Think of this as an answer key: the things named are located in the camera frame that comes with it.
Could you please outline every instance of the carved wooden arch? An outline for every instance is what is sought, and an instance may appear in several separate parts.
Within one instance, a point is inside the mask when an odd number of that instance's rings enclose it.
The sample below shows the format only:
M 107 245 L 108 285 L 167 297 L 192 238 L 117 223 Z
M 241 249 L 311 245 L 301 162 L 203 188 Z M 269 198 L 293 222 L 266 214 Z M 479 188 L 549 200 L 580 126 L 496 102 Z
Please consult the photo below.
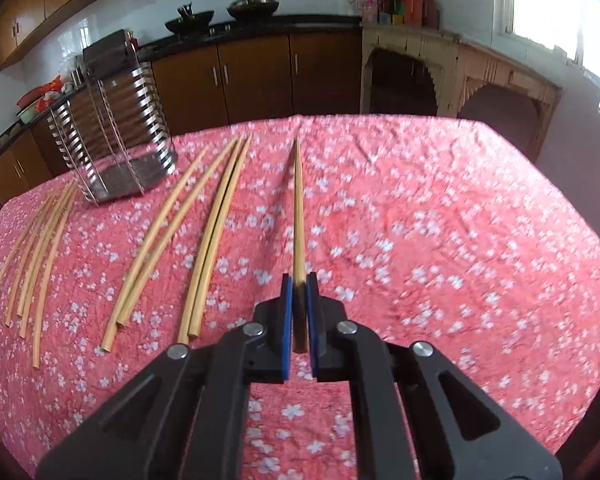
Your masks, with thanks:
M 440 112 L 440 105 L 441 105 L 440 99 L 442 97 L 443 82 L 444 82 L 444 78 L 445 78 L 445 68 L 442 65 L 430 62 L 429 60 L 424 59 L 422 57 L 415 57 L 410 54 L 407 54 L 404 51 L 404 47 L 400 47 L 398 45 L 365 44 L 363 46 L 363 52 L 362 52 L 362 67 L 363 67 L 363 73 L 365 74 L 365 78 L 369 77 L 369 79 L 368 79 L 369 86 L 370 86 L 370 76 L 371 76 L 371 69 L 372 69 L 372 66 L 369 65 L 369 62 L 371 61 L 372 54 L 376 50 L 388 50 L 389 52 L 396 52 L 397 54 L 401 54 L 402 56 L 410 57 L 411 59 L 414 59 L 416 61 L 423 63 L 425 68 L 427 69 L 427 72 L 429 73 L 431 81 L 433 82 L 433 89 L 434 89 L 434 93 L 436 96 L 436 106 L 438 107 L 438 111 Z
M 464 84 L 462 85 L 462 91 L 460 92 L 460 102 L 458 103 L 458 112 L 462 109 L 464 104 L 469 100 L 473 94 L 475 94 L 480 88 L 487 84 L 486 81 L 474 79 L 473 77 L 465 77 Z

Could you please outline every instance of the black countertop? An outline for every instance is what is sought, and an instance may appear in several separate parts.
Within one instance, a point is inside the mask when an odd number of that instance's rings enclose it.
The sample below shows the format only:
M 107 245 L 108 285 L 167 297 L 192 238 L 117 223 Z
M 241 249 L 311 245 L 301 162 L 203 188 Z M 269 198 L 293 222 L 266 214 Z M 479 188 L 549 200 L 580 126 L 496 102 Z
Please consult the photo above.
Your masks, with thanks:
M 138 60 L 140 62 L 156 61 L 162 57 L 173 56 L 202 46 L 248 40 L 259 36 L 335 30 L 360 30 L 360 17 L 339 14 L 282 14 L 256 22 L 232 20 L 215 23 L 209 26 L 208 32 L 186 36 L 171 35 L 144 44 L 138 51 Z

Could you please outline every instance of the floral tablecloth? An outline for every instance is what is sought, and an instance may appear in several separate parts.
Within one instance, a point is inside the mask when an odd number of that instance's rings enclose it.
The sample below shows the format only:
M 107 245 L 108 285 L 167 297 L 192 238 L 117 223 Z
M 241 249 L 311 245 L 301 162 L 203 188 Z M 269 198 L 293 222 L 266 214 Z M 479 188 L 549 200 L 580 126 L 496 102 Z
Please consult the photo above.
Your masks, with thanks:
M 179 137 L 178 171 L 157 189 L 99 208 L 78 200 L 52 271 L 40 370 L 31 365 L 32 330 L 23 340 L 17 318 L 2 324 L 12 264 L 0 289 L 0 437 L 22 466 L 33 473 L 51 446 L 174 341 L 221 172 L 165 251 L 113 351 L 98 346 L 123 276 L 179 175 L 203 146 L 211 147 L 208 166 L 227 140 L 247 134 L 253 140 L 195 344 L 250 319 L 291 272 L 299 136 L 306 260 L 321 293 L 387 341 L 431 340 L 555 452 L 600 387 L 596 235 L 483 124 L 294 117 Z M 0 264 L 67 178 L 3 208 Z M 307 356 L 293 356 L 287 384 L 251 389 L 244 440 L 244 478 L 356 476 L 348 387 L 315 383 Z

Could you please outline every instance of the bowl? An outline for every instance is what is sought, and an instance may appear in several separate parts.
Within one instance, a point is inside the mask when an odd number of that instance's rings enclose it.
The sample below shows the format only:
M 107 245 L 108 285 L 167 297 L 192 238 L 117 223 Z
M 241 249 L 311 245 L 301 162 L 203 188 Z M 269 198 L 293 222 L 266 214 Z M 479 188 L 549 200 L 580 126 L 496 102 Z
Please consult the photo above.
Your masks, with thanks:
M 199 12 L 192 14 L 186 18 L 180 17 L 164 24 L 169 32 L 173 34 L 190 34 L 191 32 L 204 31 L 208 26 L 209 22 L 214 16 L 214 11 L 206 10 L 205 12 Z

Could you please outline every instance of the cooking pot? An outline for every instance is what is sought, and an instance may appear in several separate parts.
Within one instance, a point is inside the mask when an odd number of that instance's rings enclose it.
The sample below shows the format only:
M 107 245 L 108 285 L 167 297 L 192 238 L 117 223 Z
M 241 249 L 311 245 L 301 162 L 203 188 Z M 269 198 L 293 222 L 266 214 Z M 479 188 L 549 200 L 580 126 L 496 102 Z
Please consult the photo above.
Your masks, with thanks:
M 236 0 L 227 11 L 236 20 L 259 20 L 276 12 L 279 4 L 276 0 Z

